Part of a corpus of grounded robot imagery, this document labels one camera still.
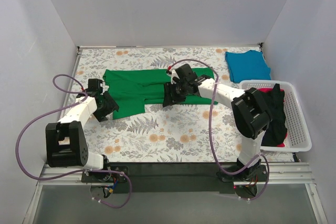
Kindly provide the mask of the green t shirt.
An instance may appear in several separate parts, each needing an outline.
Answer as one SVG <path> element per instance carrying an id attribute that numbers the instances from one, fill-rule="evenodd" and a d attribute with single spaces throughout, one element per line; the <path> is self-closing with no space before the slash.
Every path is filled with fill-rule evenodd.
<path id="1" fill-rule="evenodd" d="M 164 84 L 170 77 L 164 69 L 106 70 L 103 80 L 119 106 L 112 116 L 116 120 L 144 113 L 147 104 L 162 104 Z"/>

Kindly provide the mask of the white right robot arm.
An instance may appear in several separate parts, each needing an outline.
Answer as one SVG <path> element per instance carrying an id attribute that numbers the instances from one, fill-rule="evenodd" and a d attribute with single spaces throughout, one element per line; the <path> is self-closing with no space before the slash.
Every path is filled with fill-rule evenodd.
<path id="1" fill-rule="evenodd" d="M 189 64 L 176 69 L 168 67 L 170 81 L 164 84 L 163 106 L 182 103 L 188 96 L 198 96 L 219 103 L 233 112 L 235 125 L 242 135 L 236 164 L 219 169 L 226 177 L 248 181 L 254 178 L 261 163 L 260 148 L 272 116 L 262 92 L 243 90 L 221 84 L 207 75 L 197 75 Z"/>

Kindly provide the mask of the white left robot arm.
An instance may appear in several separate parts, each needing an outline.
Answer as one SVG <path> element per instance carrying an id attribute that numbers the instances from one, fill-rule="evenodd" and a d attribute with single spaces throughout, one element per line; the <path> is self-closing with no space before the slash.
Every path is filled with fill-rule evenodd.
<path id="1" fill-rule="evenodd" d="M 83 128 L 91 117 L 104 122 L 107 116 L 119 110 L 119 106 L 104 89 L 100 79 L 89 79 L 84 94 L 78 94 L 78 105 L 72 107 L 56 123 L 46 126 L 47 162 L 50 167 L 83 167 L 93 170 L 100 182 L 111 178 L 112 170 L 107 166 L 105 155 L 89 151 Z"/>

